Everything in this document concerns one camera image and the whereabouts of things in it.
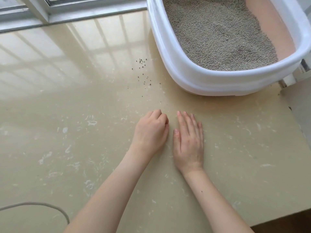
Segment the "white litter box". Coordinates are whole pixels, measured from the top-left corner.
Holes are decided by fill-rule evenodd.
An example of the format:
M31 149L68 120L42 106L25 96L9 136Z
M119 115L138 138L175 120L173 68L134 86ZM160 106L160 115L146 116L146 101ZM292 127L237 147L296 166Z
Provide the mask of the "white litter box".
M247 95L291 74L311 50L311 26L296 0L246 0L270 38L278 62L251 70L214 71L193 63L183 52L162 0L147 0L152 32L164 65L186 91L204 96Z

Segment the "hand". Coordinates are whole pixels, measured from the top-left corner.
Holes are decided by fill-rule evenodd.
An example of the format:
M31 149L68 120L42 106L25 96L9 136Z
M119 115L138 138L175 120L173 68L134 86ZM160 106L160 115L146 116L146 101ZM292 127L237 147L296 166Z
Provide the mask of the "hand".
M136 125L130 150L150 161L164 145L169 133L169 119L160 109L149 111Z
M173 134L173 159L175 166L185 176L191 171L203 169L204 137L201 122L196 122L193 114L189 117L177 111L180 130L175 129Z

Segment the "wooden floor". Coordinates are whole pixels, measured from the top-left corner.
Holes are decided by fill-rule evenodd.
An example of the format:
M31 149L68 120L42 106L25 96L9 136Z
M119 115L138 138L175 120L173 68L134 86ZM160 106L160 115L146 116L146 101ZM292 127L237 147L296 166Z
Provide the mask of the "wooden floor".
M252 227L255 233L309 233L311 209Z

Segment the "cable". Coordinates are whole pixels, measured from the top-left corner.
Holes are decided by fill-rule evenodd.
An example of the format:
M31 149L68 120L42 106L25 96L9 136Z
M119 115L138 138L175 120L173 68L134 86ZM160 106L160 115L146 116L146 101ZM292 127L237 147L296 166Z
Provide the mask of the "cable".
M9 209L9 208L15 208L15 207L18 207L18 206L23 206L23 205L42 205L42 206L46 206L46 207L49 207L49 208L54 208L58 211L60 211L64 217L66 218L67 220L67 224L69 225L70 223L70 220L69 220L69 217L67 215L67 213L60 207L57 207L55 205L52 205L52 204L48 204L48 203L41 203L41 202L22 202L22 203L17 203L17 204L12 204L12 205L8 205L8 206L4 206L4 207L1 207L0 208L0 211L2 210L6 210L6 209Z

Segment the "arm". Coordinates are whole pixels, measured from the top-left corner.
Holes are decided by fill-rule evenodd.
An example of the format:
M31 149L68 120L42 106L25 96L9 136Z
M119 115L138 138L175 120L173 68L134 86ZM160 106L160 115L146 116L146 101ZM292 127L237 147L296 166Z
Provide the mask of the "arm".
M251 233L243 221L208 178L203 168L204 138L201 122L194 115L179 111L180 130L173 135L174 163L201 205L214 233Z
M161 110L137 123L132 144L115 171L67 226L64 233L114 233L142 172L164 145L169 121Z

